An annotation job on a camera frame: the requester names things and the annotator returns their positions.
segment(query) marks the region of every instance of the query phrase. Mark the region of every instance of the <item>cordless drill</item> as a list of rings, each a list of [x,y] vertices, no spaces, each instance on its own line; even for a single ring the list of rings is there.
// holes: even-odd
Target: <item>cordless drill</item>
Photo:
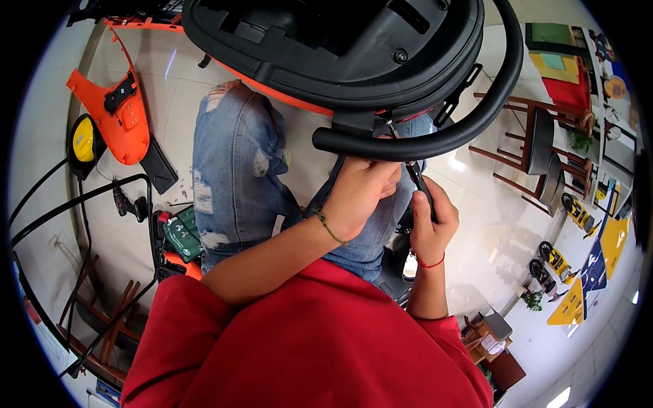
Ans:
[[[139,223],[142,223],[148,216],[148,203],[143,196],[134,201],[134,204],[131,204],[120,186],[118,186],[114,187],[114,201],[121,217],[129,212],[136,216]]]

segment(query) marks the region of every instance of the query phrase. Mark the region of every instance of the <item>red shirt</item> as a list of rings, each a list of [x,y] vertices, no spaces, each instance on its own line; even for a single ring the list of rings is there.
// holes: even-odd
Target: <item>red shirt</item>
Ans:
[[[317,260],[237,314],[164,280],[122,392],[135,407],[491,407],[456,319],[411,318]]]

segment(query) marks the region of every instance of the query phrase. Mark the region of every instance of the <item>jeans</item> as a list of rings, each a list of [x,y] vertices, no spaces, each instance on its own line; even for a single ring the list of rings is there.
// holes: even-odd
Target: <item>jeans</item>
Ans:
[[[431,133],[427,115],[396,125],[404,137]],[[374,136],[387,134],[382,122]],[[200,103],[193,146],[193,192],[196,225],[204,247],[202,271],[253,247],[302,220],[293,194],[278,176],[288,171],[284,159],[285,123],[270,101],[239,80],[213,88]],[[339,168],[313,198],[321,207]],[[323,258],[373,281],[381,271],[388,243],[415,190],[405,168],[392,196],[379,201],[363,231]]]

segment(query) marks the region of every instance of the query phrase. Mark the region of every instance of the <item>hand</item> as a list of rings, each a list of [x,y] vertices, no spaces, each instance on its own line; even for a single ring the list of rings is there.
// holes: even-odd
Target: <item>hand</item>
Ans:
[[[445,248],[456,233],[460,221],[458,210],[451,204],[447,193],[430,178],[423,176],[433,199],[438,224],[431,222],[431,209],[422,191],[413,192],[414,227],[410,243],[420,263],[437,264],[445,256]]]
[[[401,177],[401,163],[346,158],[322,208],[329,229],[343,241],[356,238],[379,200],[397,190]]]

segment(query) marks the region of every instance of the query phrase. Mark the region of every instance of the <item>black handlebar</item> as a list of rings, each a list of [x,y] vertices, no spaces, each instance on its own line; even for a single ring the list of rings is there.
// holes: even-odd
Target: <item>black handlebar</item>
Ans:
[[[481,134],[497,117],[519,79],[524,42],[515,11],[508,0],[493,0],[505,28],[505,57],[485,97],[466,117],[441,131],[403,139],[361,138],[320,127],[313,133],[319,150],[374,161],[416,161],[463,146]]]

